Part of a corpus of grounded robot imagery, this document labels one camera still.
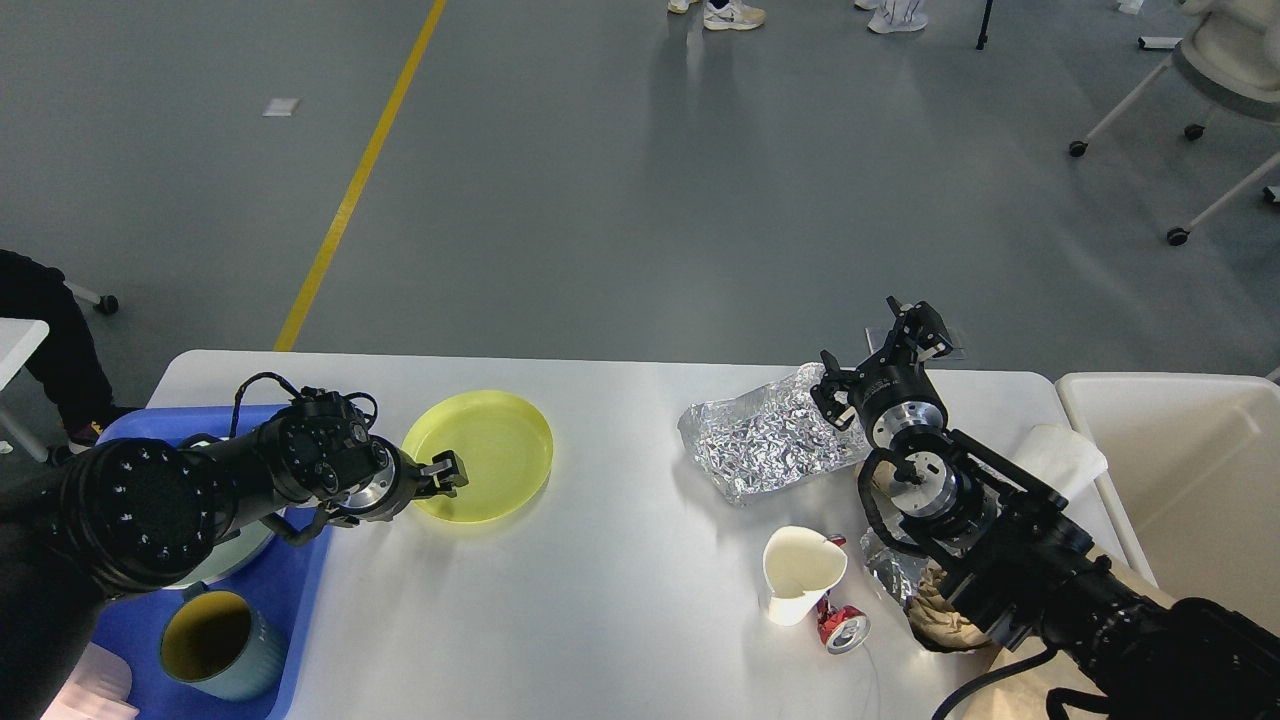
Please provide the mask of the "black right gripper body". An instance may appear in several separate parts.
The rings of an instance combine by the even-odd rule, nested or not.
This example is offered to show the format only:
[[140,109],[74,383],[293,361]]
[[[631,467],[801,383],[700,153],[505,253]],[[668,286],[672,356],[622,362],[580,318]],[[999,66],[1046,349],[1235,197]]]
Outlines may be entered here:
[[945,404],[922,365],[855,370],[842,386],[865,437],[877,448],[892,447],[910,428],[947,428]]

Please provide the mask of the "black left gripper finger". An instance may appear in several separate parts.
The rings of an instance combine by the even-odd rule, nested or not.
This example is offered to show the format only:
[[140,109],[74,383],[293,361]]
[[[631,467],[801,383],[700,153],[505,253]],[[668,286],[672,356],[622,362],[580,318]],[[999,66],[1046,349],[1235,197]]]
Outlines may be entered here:
[[415,498],[456,498],[458,489],[468,484],[465,466],[453,450],[431,457],[430,462],[415,468]]

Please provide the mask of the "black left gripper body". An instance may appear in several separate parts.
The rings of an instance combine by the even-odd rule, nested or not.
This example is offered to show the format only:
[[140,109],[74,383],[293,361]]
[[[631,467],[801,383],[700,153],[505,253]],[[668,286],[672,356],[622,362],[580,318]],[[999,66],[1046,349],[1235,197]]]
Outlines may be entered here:
[[389,521],[429,487],[426,468],[394,445],[374,439],[374,473],[340,498],[340,512],[356,521]]

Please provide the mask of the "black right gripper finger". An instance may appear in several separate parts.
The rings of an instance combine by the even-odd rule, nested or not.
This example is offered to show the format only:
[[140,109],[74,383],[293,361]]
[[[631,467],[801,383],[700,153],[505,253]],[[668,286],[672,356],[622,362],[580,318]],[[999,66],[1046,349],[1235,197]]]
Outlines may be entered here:
[[886,302],[893,324],[879,350],[867,359],[867,374],[900,369],[925,375],[928,361],[954,354],[954,333],[931,304],[904,304],[895,296]]
[[812,400],[820,418],[836,430],[846,432],[854,427],[865,429],[856,402],[851,400],[852,391],[861,382],[865,363],[855,368],[844,368],[831,351],[820,351],[822,374],[810,388]]

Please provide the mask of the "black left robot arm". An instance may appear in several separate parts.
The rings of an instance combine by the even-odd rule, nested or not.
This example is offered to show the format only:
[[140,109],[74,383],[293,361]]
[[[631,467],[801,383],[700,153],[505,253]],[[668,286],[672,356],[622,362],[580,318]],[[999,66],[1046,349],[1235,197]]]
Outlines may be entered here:
[[467,484],[445,450],[417,462],[374,434],[356,395],[292,388],[291,402],[225,439],[101,443],[3,489],[3,716],[37,719],[113,602],[160,591],[242,527],[292,544],[329,525],[388,521]]

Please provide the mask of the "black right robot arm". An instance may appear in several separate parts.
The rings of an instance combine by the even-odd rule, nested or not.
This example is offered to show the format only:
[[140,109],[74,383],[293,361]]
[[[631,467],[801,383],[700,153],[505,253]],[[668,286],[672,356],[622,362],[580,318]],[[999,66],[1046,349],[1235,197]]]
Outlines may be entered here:
[[1043,650],[970,680],[934,711],[1002,679],[1069,656],[1096,693],[1065,687],[1044,697],[1051,719],[1082,708],[1110,719],[1275,719],[1277,637],[1204,598],[1170,609],[1119,580],[1068,500],[970,436],[948,414],[925,363],[954,351],[925,301],[887,297],[893,325],[852,369],[823,351],[810,395],[838,430],[860,425],[870,452],[856,488],[882,543],[936,561],[941,594],[1006,650],[1036,635]]

